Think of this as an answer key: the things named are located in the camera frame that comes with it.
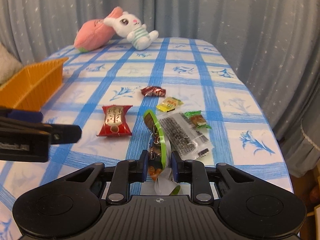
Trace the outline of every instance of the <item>brown floor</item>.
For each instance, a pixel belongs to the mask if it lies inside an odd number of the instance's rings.
[[[311,203],[309,199],[309,193],[316,185],[315,176],[312,171],[308,171],[303,177],[296,178],[294,176],[290,176],[292,187],[295,195],[297,195],[306,205],[307,212],[313,211],[313,208],[319,204]],[[300,230],[300,238],[302,240],[314,240],[316,239],[316,223],[315,217],[307,217],[301,230]]]

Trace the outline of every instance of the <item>blue and white checkered tablecloth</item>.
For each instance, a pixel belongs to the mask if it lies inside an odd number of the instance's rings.
[[[126,40],[116,40],[85,54],[68,46],[49,59],[58,57],[69,57],[64,84],[43,107],[44,122],[78,124],[83,136],[76,144],[52,146],[47,163],[0,162],[0,239],[19,237],[11,210],[24,192],[94,162],[114,166],[137,159],[148,148],[142,116],[163,100],[143,97],[140,89],[148,85],[181,99],[183,110],[202,110],[214,145],[201,158],[205,165],[226,162],[292,191],[277,141],[255,99],[206,41],[157,39],[136,51]],[[126,116],[132,137],[96,137],[104,121],[101,107],[112,104],[133,105]],[[187,192],[188,185],[182,189]],[[153,182],[135,183],[131,193],[154,194]]]

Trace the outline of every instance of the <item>dark red candy wrapper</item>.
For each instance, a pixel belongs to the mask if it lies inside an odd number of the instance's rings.
[[[165,89],[161,87],[146,87],[141,89],[141,93],[142,95],[149,97],[165,97]]]
[[[125,136],[132,135],[125,121],[125,114],[131,106],[103,106],[105,114],[104,124],[97,136]]]

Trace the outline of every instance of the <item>plastic bin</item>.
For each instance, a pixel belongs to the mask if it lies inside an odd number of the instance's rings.
[[[25,66],[0,87],[0,106],[39,111],[62,84],[63,63],[68,58]]]

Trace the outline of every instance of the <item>bunny's eye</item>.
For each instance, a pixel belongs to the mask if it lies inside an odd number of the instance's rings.
[[[122,19],[120,22],[121,22],[121,24],[123,24],[123,25],[128,25],[128,24],[129,24],[128,19]]]

